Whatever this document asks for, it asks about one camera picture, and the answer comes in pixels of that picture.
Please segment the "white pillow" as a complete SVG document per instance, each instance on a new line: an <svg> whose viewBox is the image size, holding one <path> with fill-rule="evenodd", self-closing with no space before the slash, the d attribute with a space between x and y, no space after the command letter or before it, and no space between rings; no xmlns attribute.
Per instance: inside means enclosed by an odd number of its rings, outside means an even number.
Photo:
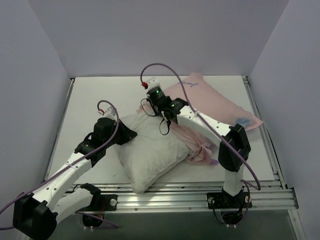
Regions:
<svg viewBox="0 0 320 240"><path fill-rule="evenodd" d="M137 136L115 152L133 192L145 192L160 177L189 155L189 148L173 133L162 135L162 118L149 117L144 112L124 116L121 121Z"/></svg>

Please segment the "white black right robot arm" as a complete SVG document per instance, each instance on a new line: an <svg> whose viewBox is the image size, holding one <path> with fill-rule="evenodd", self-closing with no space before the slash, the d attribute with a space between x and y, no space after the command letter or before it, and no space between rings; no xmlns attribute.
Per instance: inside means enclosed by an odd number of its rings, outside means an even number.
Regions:
<svg viewBox="0 0 320 240"><path fill-rule="evenodd" d="M187 101L176 98L172 100L162 91L160 85L142 83L146 89L146 100L157 117L162 117L167 124L187 127L201 137L218 146L218 162L224 168L222 200L227 206L234 206L240 201L243 188L242 178L251 146L243 126L234 126L219 122L192 108Z"/></svg>

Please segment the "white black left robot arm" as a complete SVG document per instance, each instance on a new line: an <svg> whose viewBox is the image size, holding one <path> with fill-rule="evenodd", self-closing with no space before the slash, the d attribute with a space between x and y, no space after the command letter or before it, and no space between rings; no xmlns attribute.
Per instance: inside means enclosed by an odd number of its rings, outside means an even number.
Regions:
<svg viewBox="0 0 320 240"><path fill-rule="evenodd" d="M78 210L97 209L102 203L101 190L90 183L82 184L67 196L64 194L106 155L108 148L124 145L137 135L121 120L99 118L93 131L51 178L38 189L19 196L14 204L13 227L33 240L47 240L59 223Z"/></svg>

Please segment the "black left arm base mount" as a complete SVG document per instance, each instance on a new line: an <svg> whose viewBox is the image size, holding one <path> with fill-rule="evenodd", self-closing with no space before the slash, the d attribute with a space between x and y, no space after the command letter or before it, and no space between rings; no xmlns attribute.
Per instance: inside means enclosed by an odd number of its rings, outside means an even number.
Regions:
<svg viewBox="0 0 320 240"><path fill-rule="evenodd" d="M104 212L116 211L118 204L118 195L116 194L100 194L94 195L90 204L81 208L81 211Z"/></svg>

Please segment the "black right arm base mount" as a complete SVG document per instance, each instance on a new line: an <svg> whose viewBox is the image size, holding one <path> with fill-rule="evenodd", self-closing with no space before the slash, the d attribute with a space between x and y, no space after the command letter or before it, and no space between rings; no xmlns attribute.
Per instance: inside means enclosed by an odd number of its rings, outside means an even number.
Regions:
<svg viewBox="0 0 320 240"><path fill-rule="evenodd" d="M245 209L251 208L249 193L241 190L237 195L231 196L224 190L220 192L208 192L206 194L207 206L209 209Z"/></svg>

